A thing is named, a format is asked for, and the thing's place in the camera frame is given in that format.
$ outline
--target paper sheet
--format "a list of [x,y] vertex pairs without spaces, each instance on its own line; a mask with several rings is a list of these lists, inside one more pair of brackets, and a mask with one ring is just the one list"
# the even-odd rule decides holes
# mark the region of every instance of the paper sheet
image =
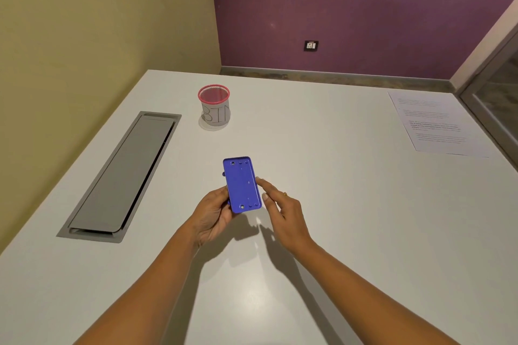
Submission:
[[488,139],[453,95],[388,93],[417,151],[489,157]]

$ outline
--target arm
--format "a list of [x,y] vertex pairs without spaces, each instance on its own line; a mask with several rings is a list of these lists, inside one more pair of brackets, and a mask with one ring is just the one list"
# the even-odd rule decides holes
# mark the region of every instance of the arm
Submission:
[[301,204],[257,178],[276,238],[314,276],[366,344],[457,344],[319,247],[310,237]]
[[77,340],[77,345],[158,344],[191,260],[232,219],[226,187],[209,192],[142,276]]

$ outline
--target forearm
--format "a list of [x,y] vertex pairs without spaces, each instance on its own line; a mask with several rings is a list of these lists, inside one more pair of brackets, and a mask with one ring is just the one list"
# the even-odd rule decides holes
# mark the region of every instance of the forearm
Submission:
[[295,253],[365,344],[456,344],[316,244]]
[[195,234],[184,224],[77,344],[159,343],[196,250]]

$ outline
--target person's left hand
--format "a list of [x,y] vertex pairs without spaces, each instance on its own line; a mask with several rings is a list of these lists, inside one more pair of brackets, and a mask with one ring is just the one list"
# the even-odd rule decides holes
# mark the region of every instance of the person's left hand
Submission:
[[214,240],[231,221],[232,211],[228,200],[229,191],[226,186],[211,191],[198,203],[187,220],[194,227],[199,247]]

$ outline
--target blue rectangular tray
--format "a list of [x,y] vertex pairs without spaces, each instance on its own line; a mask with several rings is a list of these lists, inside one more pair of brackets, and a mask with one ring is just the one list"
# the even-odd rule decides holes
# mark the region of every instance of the blue rectangular tray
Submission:
[[250,157],[226,158],[223,160],[223,169],[232,211],[242,213],[261,208],[263,203]]

